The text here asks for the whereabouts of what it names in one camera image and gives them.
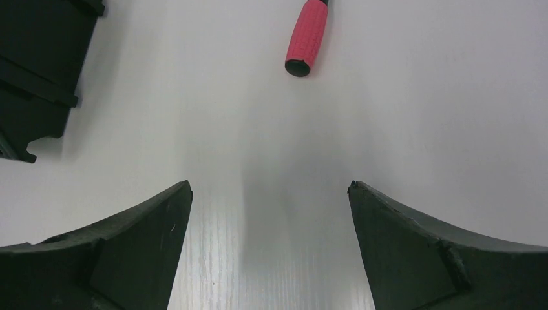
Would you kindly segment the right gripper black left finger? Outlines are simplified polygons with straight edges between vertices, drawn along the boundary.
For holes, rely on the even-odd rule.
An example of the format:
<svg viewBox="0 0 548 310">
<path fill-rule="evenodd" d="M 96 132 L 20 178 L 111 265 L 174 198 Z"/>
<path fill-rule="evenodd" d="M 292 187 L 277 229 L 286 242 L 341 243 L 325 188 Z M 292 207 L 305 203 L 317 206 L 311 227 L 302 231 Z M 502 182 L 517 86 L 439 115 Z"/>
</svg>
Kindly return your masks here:
<svg viewBox="0 0 548 310">
<path fill-rule="evenodd" d="M 181 181 L 103 220 L 1 248 L 2 309 L 166 309 L 193 192 Z"/>
</svg>

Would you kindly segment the black plastic bin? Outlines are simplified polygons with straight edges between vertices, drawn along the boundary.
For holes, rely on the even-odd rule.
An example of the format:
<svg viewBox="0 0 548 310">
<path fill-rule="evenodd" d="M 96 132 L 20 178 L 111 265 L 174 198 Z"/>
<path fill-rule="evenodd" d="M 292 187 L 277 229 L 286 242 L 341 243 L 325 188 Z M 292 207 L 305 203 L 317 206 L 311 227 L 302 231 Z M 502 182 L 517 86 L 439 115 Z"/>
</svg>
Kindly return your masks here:
<svg viewBox="0 0 548 310">
<path fill-rule="evenodd" d="M 1 157 L 61 138 L 103 1 L 1 1 Z"/>
</svg>

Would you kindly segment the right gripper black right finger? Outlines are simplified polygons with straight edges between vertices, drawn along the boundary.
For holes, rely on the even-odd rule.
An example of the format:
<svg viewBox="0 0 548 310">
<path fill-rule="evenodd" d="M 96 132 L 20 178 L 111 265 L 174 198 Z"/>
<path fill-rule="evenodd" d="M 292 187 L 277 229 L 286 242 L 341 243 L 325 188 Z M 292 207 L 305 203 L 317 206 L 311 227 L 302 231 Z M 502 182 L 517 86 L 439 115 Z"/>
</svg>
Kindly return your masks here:
<svg viewBox="0 0 548 310">
<path fill-rule="evenodd" d="M 546 309 L 547 248 L 471 232 L 353 181 L 348 197 L 376 309 Z"/>
</svg>

